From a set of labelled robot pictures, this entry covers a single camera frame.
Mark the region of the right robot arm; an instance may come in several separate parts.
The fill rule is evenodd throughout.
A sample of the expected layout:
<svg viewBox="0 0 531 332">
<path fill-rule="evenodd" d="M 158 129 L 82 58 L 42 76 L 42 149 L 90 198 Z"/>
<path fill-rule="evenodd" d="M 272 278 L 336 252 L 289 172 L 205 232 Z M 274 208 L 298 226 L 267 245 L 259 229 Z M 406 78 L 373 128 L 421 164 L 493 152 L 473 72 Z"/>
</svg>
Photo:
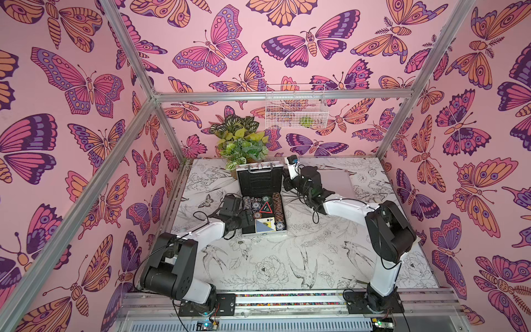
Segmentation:
<svg viewBox="0 0 531 332">
<path fill-rule="evenodd" d="M 396 280 L 402 261 L 417 241 L 413 228 L 392 201 L 366 203 L 344 198 L 323 188 L 322 177 L 315 166 L 302 167 L 295 156 L 286 159 L 284 188 L 295 189 L 314 213 L 341 217 L 366 226 L 373 250 L 379 257 L 373 276 L 366 287 L 365 303 L 373 313 L 382 313 L 398 299 Z"/>
</svg>

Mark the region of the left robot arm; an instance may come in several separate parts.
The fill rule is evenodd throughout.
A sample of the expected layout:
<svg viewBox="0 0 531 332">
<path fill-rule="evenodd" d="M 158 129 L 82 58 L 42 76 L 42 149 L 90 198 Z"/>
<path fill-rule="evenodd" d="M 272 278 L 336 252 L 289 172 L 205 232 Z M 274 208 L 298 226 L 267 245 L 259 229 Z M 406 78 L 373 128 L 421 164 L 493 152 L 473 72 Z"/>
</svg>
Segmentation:
<svg viewBox="0 0 531 332">
<path fill-rule="evenodd" d="M 225 195 L 221 206 L 205 217 L 203 225 L 180 234 L 164 232 L 156 239 L 140 274 L 140 288 L 189 304 L 200 314 L 210 314 L 218 308 L 217 290 L 194 276 L 196 256 L 212 242 L 253 221 L 240 196 Z"/>
</svg>

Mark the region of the silver poker case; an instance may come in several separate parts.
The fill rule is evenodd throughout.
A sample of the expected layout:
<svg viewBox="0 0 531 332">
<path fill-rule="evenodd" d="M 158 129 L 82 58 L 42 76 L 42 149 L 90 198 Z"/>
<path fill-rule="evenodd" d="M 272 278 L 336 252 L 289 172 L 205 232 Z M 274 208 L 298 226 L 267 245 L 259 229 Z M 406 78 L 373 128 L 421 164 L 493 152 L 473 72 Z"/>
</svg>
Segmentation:
<svg viewBox="0 0 531 332">
<path fill-rule="evenodd" d="M 325 201 L 332 199 L 355 199 L 355 192 L 350 176 L 345 170 L 320 170 L 323 191 L 333 192 L 324 198 Z"/>
<path fill-rule="evenodd" d="M 245 237 L 280 235 L 287 232 L 282 200 L 283 165 L 279 161 L 249 163 L 236 168 L 249 222 L 242 228 Z"/>
</svg>

